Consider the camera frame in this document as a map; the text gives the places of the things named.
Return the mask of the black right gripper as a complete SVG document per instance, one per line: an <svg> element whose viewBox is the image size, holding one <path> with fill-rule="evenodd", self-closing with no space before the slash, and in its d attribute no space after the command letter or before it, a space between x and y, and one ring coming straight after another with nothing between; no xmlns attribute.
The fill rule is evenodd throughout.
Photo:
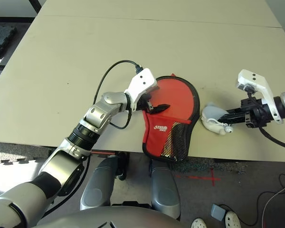
<svg viewBox="0 0 285 228"><path fill-rule="evenodd" d="M241 108L227 110L228 115L236 117L225 118L224 123L245 123L248 128L267 126L267 123L273 120L268 105L263 104L262 99L252 97L252 100L249 98L243 99L241 100Z"/></svg>

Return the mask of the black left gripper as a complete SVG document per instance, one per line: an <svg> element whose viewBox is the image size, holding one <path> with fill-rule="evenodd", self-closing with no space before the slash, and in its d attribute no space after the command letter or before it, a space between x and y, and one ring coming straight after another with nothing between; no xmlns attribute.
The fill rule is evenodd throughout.
<svg viewBox="0 0 285 228"><path fill-rule="evenodd" d="M140 110L152 112L152 114L157 114L157 113L163 112L169 108L168 104L160 104L156 107L153 107L153 105L150 102L151 97L152 96L150 94L143 94L141 96L141 98L140 98Z"/></svg>

